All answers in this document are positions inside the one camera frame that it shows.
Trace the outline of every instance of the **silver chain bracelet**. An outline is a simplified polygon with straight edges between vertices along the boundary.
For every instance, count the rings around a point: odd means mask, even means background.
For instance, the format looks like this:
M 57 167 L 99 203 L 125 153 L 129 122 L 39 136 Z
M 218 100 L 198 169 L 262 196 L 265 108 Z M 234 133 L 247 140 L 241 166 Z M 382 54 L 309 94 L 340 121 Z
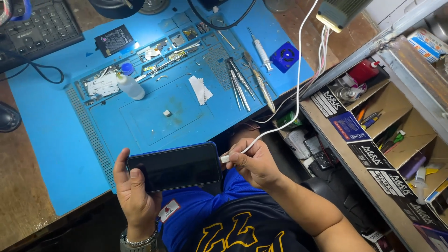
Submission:
M 156 221 L 155 221 L 155 230 L 154 230 L 154 233 L 151 235 L 151 237 L 149 237 L 149 238 L 146 239 L 146 240 L 140 241 L 140 242 L 130 242 L 130 241 L 128 240 L 128 235 L 126 235 L 126 236 L 125 236 L 125 244 L 126 244 L 127 246 L 130 246 L 130 247 L 140 247 L 140 246 L 143 246 L 143 245 L 146 245 L 146 244 L 151 243 L 152 240 L 154 239 L 155 235 L 157 234 L 157 229 L 158 229 L 157 223 L 158 223 L 158 222 L 159 222 L 159 220 L 156 220 Z

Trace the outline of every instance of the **blue bottle cap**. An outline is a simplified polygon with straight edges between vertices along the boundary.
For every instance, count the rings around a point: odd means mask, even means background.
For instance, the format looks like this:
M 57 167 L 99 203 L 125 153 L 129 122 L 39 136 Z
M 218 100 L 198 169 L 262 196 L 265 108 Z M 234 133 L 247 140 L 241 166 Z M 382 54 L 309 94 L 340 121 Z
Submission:
M 125 74 L 125 75 L 131 75 L 135 71 L 134 66 L 132 66 L 131 63 L 122 64 L 121 70 L 123 71 L 123 74 Z

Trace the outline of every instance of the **hand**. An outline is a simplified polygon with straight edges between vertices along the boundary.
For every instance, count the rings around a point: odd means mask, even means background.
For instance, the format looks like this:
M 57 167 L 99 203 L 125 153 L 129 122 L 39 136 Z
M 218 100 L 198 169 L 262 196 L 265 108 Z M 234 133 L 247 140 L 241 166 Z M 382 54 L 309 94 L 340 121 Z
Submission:
M 128 220 L 128 240 L 139 242 L 151 237 L 155 231 L 155 220 L 160 212 L 162 193 L 148 195 L 145 178 L 140 169 L 130 172 L 126 169 L 129 149 L 124 148 L 118 155 L 113 169 L 116 195 L 121 209 Z
M 263 141 L 258 140 L 246 153 L 241 153 L 253 140 L 252 138 L 242 138 L 224 154 L 229 155 L 230 159 L 226 168 L 231 169 L 236 165 L 237 171 L 253 187 L 268 191 L 284 175 L 277 168 L 267 145 Z

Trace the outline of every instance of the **red bottle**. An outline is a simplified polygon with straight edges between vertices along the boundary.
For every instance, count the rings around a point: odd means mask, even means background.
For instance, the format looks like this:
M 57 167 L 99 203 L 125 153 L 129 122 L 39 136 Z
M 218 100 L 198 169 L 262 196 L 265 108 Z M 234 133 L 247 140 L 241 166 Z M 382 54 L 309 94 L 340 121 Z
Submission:
M 361 85 L 379 74 L 378 64 L 379 61 L 371 62 L 370 60 L 364 59 L 347 73 L 356 81 L 356 83 L 358 83 L 358 85 Z

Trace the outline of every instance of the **white wall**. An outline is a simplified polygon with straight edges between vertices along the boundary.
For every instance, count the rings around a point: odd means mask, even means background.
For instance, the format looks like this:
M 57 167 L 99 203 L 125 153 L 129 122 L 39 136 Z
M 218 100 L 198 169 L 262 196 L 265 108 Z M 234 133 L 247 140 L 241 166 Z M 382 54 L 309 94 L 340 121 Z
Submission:
M 413 1 L 414 0 L 373 0 L 366 7 L 366 11 L 378 24 L 380 30 L 384 30 L 400 19 L 400 17 L 405 14 L 405 8 Z

